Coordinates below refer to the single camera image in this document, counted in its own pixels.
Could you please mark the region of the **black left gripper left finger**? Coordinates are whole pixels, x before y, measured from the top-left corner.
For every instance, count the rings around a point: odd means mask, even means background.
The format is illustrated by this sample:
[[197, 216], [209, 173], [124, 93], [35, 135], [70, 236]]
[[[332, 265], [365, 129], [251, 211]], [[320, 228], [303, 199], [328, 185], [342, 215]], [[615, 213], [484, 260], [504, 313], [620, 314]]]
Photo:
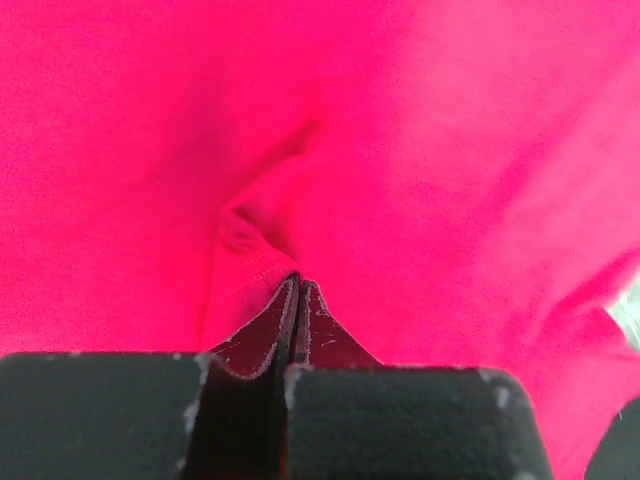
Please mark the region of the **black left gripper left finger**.
[[288, 276], [209, 351], [4, 356], [2, 477], [277, 478], [298, 297]]

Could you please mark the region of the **crimson red t shirt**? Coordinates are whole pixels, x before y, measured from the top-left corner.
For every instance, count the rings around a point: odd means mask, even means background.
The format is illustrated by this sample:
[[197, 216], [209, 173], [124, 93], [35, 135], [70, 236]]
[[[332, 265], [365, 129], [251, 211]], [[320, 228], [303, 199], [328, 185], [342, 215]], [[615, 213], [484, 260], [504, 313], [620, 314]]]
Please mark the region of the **crimson red t shirt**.
[[635, 1], [5, 1], [1, 350], [201, 350], [298, 271], [581, 479], [639, 392]]

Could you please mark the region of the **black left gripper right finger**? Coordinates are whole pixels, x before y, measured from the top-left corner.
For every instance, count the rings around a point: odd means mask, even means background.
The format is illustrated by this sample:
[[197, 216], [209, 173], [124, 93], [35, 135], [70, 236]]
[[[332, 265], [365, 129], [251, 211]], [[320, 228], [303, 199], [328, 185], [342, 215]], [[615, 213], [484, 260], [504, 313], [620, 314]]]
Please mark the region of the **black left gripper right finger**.
[[303, 284], [285, 376], [290, 479], [549, 479], [530, 399], [508, 373], [391, 367]]

